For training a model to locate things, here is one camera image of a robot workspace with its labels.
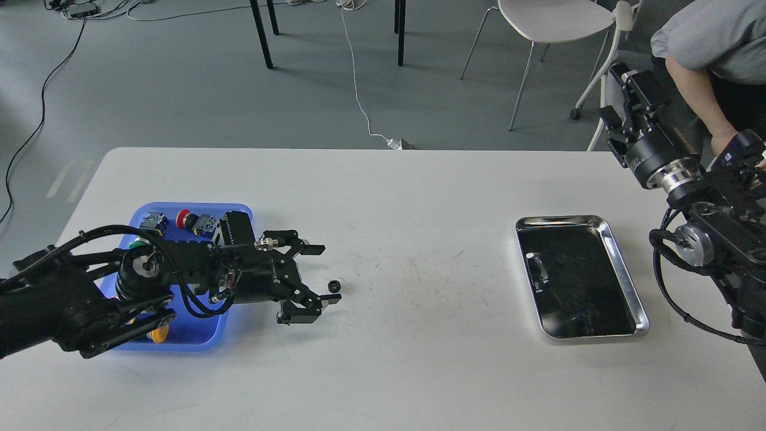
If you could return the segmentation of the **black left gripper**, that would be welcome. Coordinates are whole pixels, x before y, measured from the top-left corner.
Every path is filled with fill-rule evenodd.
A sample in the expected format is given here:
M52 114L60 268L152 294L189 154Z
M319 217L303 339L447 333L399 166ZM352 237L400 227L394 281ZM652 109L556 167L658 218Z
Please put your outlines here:
M325 245L310 244L299 238L296 230L266 230L256 240L247 213L224 213L218 225L218 248L233 270L233 286L230 289L235 305L283 298L278 291L280 285L275 279L273 260L287 260L278 257L275 250L284 247L289 248L288 257L296 254L320 256L326 250ZM336 305L342 299L341 293L316 295L301 290L297 290L293 297L279 301L277 324L312 324L329 305Z

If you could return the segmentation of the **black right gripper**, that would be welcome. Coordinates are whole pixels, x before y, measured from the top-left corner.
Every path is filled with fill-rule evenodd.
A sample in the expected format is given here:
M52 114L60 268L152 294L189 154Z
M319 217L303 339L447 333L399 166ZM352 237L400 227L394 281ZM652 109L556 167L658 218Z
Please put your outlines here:
M679 150L663 132L654 130L658 111L670 104L671 97L653 71L638 71L615 62L609 72L620 87L624 114L621 117L611 105L599 109L613 155L624 158L627 169L644 189L696 191L697 160ZM640 133L644 134L635 142L635 135Z

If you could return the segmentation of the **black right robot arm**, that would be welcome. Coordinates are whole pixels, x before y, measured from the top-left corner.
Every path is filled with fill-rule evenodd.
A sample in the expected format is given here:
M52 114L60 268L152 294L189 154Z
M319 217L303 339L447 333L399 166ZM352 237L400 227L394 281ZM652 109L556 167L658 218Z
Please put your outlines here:
M660 291L685 322L740 344L764 346L764 142L751 130L738 133L710 169L682 152L680 138L659 119L670 98L651 71L621 62L602 71L622 92L622 114L599 110L616 160L644 189L662 189L668 210L649 232ZM731 308L731 335L698 321L668 294L660 259L714 281Z

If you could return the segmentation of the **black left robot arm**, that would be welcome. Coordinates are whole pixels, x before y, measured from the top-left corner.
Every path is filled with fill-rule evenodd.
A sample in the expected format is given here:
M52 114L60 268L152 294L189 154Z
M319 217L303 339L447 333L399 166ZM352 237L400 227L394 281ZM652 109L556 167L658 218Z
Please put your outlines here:
M339 282L318 295L295 256L320 256L294 230L254 236L245 212L186 210L175 222L195 241L167 238L169 221L149 213L137 227L108 224L14 262L2 280L2 356L47 341L88 359L147 338L162 343L178 313L219 319L233 305L279 303L278 324L312 324L341 300Z

